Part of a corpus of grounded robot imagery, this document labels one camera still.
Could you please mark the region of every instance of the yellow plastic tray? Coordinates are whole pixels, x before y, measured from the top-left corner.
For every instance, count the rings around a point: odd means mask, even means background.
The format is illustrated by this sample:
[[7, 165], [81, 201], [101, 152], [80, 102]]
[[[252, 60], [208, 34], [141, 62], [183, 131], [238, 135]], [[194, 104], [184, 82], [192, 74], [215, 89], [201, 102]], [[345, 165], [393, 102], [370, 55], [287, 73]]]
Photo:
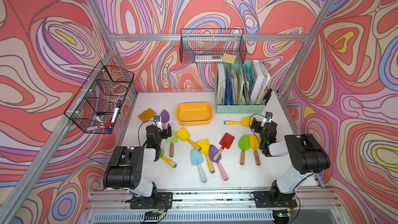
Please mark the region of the yellow plastic tray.
[[177, 121], [183, 127], [204, 126], [213, 119], [213, 109], [206, 102], [183, 103], [177, 107]]

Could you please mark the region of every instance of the metal bracket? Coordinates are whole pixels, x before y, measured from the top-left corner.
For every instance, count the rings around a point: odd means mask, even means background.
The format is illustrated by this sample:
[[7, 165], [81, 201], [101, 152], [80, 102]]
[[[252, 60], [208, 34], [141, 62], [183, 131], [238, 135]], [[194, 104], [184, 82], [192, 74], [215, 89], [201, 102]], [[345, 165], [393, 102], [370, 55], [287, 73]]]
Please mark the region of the metal bracket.
[[166, 206], [162, 199], [166, 200], [167, 208], [170, 209], [173, 202], [173, 192], [158, 192], [156, 197], [133, 197], [126, 202], [130, 202], [131, 209], [164, 209]]
[[275, 204], [275, 202], [271, 202], [268, 198], [269, 191], [255, 191], [253, 192], [254, 202], [256, 203], [256, 208], [296, 208], [297, 203], [294, 197], [291, 197], [285, 203], [279, 202], [279, 204]]

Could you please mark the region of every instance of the book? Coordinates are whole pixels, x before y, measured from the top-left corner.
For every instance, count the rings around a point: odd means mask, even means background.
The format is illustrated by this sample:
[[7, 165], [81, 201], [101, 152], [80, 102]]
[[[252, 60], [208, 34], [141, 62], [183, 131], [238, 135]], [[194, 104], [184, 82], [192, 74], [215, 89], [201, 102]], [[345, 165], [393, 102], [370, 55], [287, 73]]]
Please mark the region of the book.
[[256, 102], [254, 103], [255, 105], [260, 104], [262, 98], [264, 98], [264, 95], [265, 95], [265, 93], [266, 93], [267, 84], [268, 84], [269, 80], [271, 79], [271, 77], [270, 77], [270, 75], [269, 75], [269, 73], [268, 73], [268, 71], [267, 71], [267, 68], [266, 68], [265, 64], [262, 63], [262, 62], [260, 62], [259, 64], [260, 64], [260, 67], [261, 67], [261, 72], [262, 72], [263, 75], [264, 75], [264, 80], [263, 80], [263, 82], [262, 82], [260, 92], [258, 93], [258, 96], [257, 96], [257, 98], [256, 98]]
[[217, 64], [217, 105], [224, 102], [225, 70], [224, 64]]
[[261, 69], [261, 65], [260, 65], [259, 61], [253, 61], [253, 66], [254, 66], [254, 69], [252, 71], [253, 81], [252, 81], [252, 87], [250, 89], [250, 91], [251, 91], [250, 99], [253, 103], [255, 103], [257, 100], [257, 96], [260, 93], [261, 86], [264, 82], [264, 74]]

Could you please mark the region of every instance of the pen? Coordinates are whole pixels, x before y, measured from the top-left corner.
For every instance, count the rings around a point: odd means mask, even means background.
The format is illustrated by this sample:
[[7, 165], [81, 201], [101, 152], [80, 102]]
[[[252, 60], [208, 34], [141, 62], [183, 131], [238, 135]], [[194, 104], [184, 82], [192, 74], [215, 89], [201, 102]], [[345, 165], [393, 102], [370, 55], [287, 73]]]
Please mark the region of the pen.
[[97, 114], [97, 116], [100, 116], [100, 115], [112, 115], [113, 112], [97, 112], [96, 114]]
[[112, 116], [112, 120], [111, 120], [111, 124], [113, 124], [116, 120], [116, 116], [117, 116], [117, 112], [119, 111], [120, 107], [122, 105], [122, 101], [118, 100], [116, 107], [115, 107], [115, 111], [113, 112], [113, 116]]
[[103, 123], [103, 121], [100, 119], [100, 117], [98, 117], [97, 114], [94, 114], [93, 117], [94, 117], [98, 122]]

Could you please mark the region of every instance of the black cable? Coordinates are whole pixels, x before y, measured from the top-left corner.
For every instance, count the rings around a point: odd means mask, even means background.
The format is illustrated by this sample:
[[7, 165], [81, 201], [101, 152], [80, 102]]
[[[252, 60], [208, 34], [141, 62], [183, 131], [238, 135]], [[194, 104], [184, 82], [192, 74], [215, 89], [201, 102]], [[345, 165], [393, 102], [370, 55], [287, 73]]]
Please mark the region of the black cable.
[[300, 209], [301, 209], [301, 202], [300, 202], [300, 198], [299, 197], [297, 197], [297, 199], [298, 199], [298, 212], [297, 212], [296, 216], [293, 218], [293, 220], [291, 220], [288, 224], [291, 224], [299, 216]]
[[[155, 205], [154, 206], [152, 206], [152, 207], [155, 207], [157, 204], [158, 204], [158, 202], [160, 201], [160, 200], [162, 200], [162, 201], [164, 201], [164, 203], [166, 204], [166, 208], [165, 209], [163, 209], [163, 211], [166, 211], [166, 213], [165, 213], [165, 215], [162, 217], [162, 219], [160, 219], [157, 223], [159, 223], [161, 220], [163, 220], [163, 218], [164, 217], [166, 217], [166, 215], [167, 215], [167, 210], [169, 209], [169, 204], [167, 203], [167, 201], [164, 199], [164, 198], [156, 198], [156, 197], [153, 197], [154, 199], [157, 199], [157, 201], [156, 201], [156, 203], [155, 203]], [[146, 218], [145, 219], [145, 217], [144, 217], [144, 221], [142, 222], [142, 223], [144, 223], [146, 220], [149, 220], [150, 219], [150, 217], [148, 217], [148, 218]]]
[[314, 175], [314, 174], [315, 174], [315, 172], [312, 173], [311, 175], [309, 175], [308, 177], [304, 177], [303, 179], [301, 179], [301, 181], [296, 185], [296, 187], [294, 187], [293, 193], [295, 192], [296, 188], [297, 188], [305, 179], [309, 178], [310, 176], [312, 176], [312, 175]]
[[[265, 117], [265, 116], [263, 116], [263, 115], [261, 115], [261, 114], [258, 114], [258, 113], [252, 114], [252, 115], [249, 117], [249, 127], [250, 127], [250, 119], [251, 119], [251, 117], [253, 117], [254, 115], [260, 115], [261, 117], [266, 118], [267, 120], [269, 120], [269, 118], [267, 118], [267, 117]], [[257, 135], [254, 133], [254, 131], [253, 131], [253, 129], [252, 129], [251, 127], [250, 127], [250, 130], [251, 130], [251, 132], [253, 133], [253, 135], [257, 138], [258, 143], [260, 143], [260, 140], [258, 139]]]
[[142, 122], [142, 123], [140, 124], [140, 127], [138, 127], [138, 144], [139, 144], [140, 146], [141, 146], [141, 143], [140, 143], [140, 128], [141, 128], [142, 124], [145, 123], [145, 122], [154, 122], [154, 123], [155, 123], [155, 121], [144, 121], [144, 122]]

